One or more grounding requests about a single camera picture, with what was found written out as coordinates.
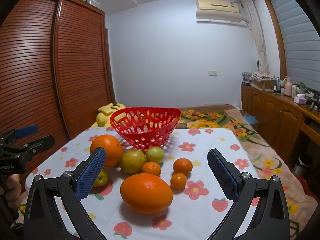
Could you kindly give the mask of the left hand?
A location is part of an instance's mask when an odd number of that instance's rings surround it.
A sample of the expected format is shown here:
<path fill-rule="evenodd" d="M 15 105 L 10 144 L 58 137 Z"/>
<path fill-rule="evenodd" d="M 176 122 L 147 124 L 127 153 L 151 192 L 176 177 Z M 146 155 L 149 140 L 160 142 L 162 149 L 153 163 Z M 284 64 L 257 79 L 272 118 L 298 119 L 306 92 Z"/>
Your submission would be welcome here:
<path fill-rule="evenodd" d="M 7 178 L 6 185 L 8 192 L 5 193 L 5 197 L 8 201 L 8 206 L 13 209 L 17 209 L 21 205 L 21 184 L 20 175 L 14 174 Z"/>

